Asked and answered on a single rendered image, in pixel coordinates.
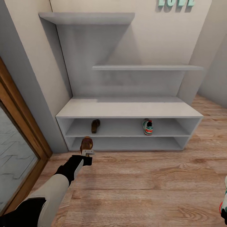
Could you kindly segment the sandal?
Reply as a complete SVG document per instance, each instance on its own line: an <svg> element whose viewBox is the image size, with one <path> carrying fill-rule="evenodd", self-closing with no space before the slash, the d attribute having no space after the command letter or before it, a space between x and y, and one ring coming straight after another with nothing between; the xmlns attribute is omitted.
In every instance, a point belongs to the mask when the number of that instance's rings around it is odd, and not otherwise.
<svg viewBox="0 0 227 227"><path fill-rule="evenodd" d="M100 120L99 119L96 119L96 120L92 121L92 124L91 124L92 129L91 129L91 131L92 131L93 134L96 133L97 127L99 127L99 126L100 126Z"/></svg>
<svg viewBox="0 0 227 227"><path fill-rule="evenodd" d="M81 152L83 150L91 150L92 147L93 147L93 142L91 138L89 136L84 137L81 144Z"/></svg>

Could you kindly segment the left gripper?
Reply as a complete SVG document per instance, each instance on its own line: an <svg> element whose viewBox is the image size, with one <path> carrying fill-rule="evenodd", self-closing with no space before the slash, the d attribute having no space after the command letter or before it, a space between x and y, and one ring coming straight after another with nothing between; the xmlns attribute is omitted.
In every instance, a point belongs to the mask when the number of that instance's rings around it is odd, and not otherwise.
<svg viewBox="0 0 227 227"><path fill-rule="evenodd" d="M89 156L87 156L87 157L83 157L84 158L84 165L83 166L85 166L85 165L87 165L87 166L90 166L91 164L92 164L92 157L89 157Z"/></svg>

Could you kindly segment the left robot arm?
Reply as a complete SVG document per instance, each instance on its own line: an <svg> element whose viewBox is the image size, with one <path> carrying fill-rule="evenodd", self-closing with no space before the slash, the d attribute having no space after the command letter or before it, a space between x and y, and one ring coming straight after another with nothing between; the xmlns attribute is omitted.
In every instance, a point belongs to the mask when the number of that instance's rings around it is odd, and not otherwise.
<svg viewBox="0 0 227 227"><path fill-rule="evenodd" d="M33 191L16 208L0 216L0 227L50 227L71 182L85 165L92 164L94 150L72 155L73 161L60 166L39 189Z"/></svg>

